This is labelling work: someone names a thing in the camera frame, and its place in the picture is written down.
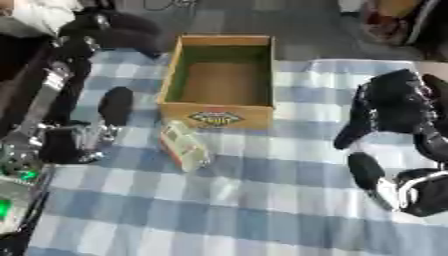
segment blue checkered tablecloth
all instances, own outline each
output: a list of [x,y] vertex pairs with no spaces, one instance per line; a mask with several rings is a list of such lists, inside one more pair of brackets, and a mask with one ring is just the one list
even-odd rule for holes
[[[94,58],[74,118],[93,120],[106,90],[135,92],[135,112],[107,159],[57,171],[29,256],[446,255],[448,215],[417,218],[379,208],[356,188],[347,151],[332,140],[354,88],[410,62],[275,63],[276,110],[268,131],[201,131],[213,165],[185,175],[156,142],[154,99],[169,56]],[[395,175],[431,165],[410,136],[372,134],[360,144]],[[217,180],[240,181],[226,200]]]

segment open cardboard box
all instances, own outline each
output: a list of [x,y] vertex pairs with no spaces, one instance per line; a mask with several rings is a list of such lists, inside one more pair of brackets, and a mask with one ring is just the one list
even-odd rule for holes
[[163,118],[192,127],[267,128],[273,45],[269,36],[179,37],[157,99]]

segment table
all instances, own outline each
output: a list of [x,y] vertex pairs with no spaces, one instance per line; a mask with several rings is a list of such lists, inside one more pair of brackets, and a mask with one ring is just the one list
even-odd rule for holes
[[[75,118],[95,118],[105,90],[135,91],[135,112],[108,158],[58,170],[29,256],[444,255],[448,215],[417,218],[379,208],[357,188],[348,151],[332,140],[354,88],[410,62],[276,62],[276,110],[268,131],[206,130],[208,168],[183,174],[160,150],[154,103],[169,56],[102,53]],[[411,136],[372,134],[361,146],[389,174],[432,166]],[[241,181],[217,198],[217,180]]]

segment wire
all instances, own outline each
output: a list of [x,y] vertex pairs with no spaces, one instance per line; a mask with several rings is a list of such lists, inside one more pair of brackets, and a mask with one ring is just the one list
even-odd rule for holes
[[161,7],[161,8],[149,8],[148,7],[148,0],[142,0],[143,1],[143,8],[147,11],[151,11],[151,12],[158,12],[158,11],[164,11],[168,8],[170,8],[171,6],[174,5],[176,0],[170,0],[170,2],[168,4],[166,4],[165,6]]

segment green light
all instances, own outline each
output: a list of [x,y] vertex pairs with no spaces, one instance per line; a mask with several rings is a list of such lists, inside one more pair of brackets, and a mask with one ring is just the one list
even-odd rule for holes
[[37,171],[36,170],[28,170],[28,171],[21,171],[20,172],[20,179],[27,181],[32,180],[37,177]]
[[12,203],[8,199],[0,200],[0,220],[4,220],[6,216],[8,216],[9,209],[11,208]]

